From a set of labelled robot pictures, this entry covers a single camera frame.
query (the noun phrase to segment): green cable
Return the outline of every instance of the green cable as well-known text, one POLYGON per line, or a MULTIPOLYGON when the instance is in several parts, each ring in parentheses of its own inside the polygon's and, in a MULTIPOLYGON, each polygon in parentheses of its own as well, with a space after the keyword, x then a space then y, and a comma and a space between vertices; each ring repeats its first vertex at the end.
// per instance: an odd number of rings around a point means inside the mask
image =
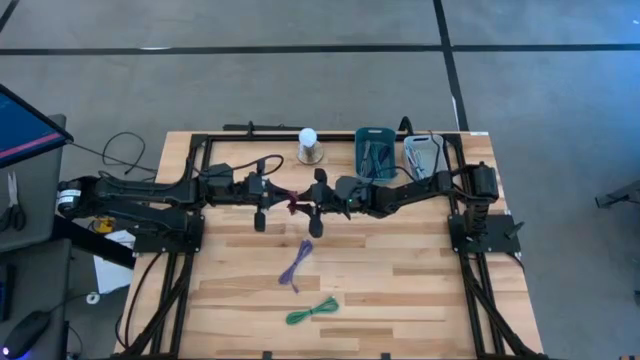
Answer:
POLYGON ((331 296, 327 300, 325 300, 322 304, 314 307, 311 310, 305 311, 294 311, 291 314, 287 315, 287 325, 295 325, 302 320, 313 314, 330 314, 338 311, 338 302, 336 299, 331 296))

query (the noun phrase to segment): white roll of tape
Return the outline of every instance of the white roll of tape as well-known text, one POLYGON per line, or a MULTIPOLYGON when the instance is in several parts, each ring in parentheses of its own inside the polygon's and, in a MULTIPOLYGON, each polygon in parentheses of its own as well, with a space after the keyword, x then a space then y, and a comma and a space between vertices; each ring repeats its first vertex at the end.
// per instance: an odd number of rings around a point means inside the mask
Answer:
POLYGON ((98 293, 91 293, 89 295, 87 295, 87 304, 89 305, 95 305, 100 301, 100 294, 98 293))

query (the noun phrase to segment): monitor screen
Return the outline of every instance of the monitor screen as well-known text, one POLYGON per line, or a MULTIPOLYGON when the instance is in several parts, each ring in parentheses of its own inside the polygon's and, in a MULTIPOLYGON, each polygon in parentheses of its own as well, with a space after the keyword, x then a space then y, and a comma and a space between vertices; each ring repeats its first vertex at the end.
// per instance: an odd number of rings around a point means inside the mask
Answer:
POLYGON ((0 168, 64 145, 68 136, 6 88, 0 89, 0 168))

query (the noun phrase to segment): scissors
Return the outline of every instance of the scissors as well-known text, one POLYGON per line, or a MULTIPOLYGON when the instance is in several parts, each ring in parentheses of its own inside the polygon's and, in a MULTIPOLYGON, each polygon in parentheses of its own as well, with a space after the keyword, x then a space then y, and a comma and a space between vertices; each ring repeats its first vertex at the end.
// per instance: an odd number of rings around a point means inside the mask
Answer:
POLYGON ((7 174, 9 178, 9 207, 0 216, 0 231, 5 231, 9 226, 13 227, 16 231, 24 229, 27 224, 27 216, 25 215, 20 203, 18 202, 18 181, 16 179, 16 173, 7 174))

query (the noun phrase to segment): wooden tabletop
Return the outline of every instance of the wooden tabletop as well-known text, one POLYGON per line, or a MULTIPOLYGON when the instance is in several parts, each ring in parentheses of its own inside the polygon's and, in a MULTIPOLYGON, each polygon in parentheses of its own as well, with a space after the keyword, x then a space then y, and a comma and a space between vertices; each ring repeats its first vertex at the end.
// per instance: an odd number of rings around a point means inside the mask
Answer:
MULTIPOLYGON (((180 178, 191 134, 167 134, 158 182, 180 178)), ((489 136, 461 137, 467 163, 484 161, 496 167, 489 136)), ((403 164, 401 144, 396 143, 398 164, 403 164)), ((326 170, 333 187, 339 176, 354 174, 354 145, 323 146, 325 155, 317 167, 326 170)), ((269 178, 278 186, 304 191, 314 182, 314 167, 298 162, 296 153, 297 142, 219 142, 213 146, 211 163, 237 166, 282 154, 284 165, 269 178)), ((236 171, 235 180, 251 170, 236 171)), ((390 186, 406 182, 399 175, 390 186)), ((494 213, 507 209, 502 185, 500 194, 491 206, 494 213)), ((405 359, 475 357, 459 260, 451 250, 446 198, 405 206, 381 220, 324 215, 320 239, 309 236, 309 218, 291 216, 285 204, 268 211, 265 233, 254 231, 254 212, 253 207, 240 206, 203 210, 206 230, 195 257, 180 357, 259 358, 263 351, 273 351, 276 358, 375 359, 382 352, 405 359), (295 259, 303 239, 312 239, 314 250, 296 271, 296 295, 290 286, 279 285, 278 277, 295 259), (285 323, 290 312, 317 306, 329 296, 340 304, 338 312, 314 315, 294 326, 285 323)), ((158 260, 143 284, 132 334, 144 328, 158 306, 166 257, 158 260)), ((152 258, 147 254, 136 262, 127 309, 152 258)), ((487 260, 498 309, 527 346, 542 351, 521 268, 503 254, 488 254, 487 260)), ((484 310, 481 318, 491 352, 484 310)), ((172 326, 173 310, 165 326, 164 350, 172 326)))

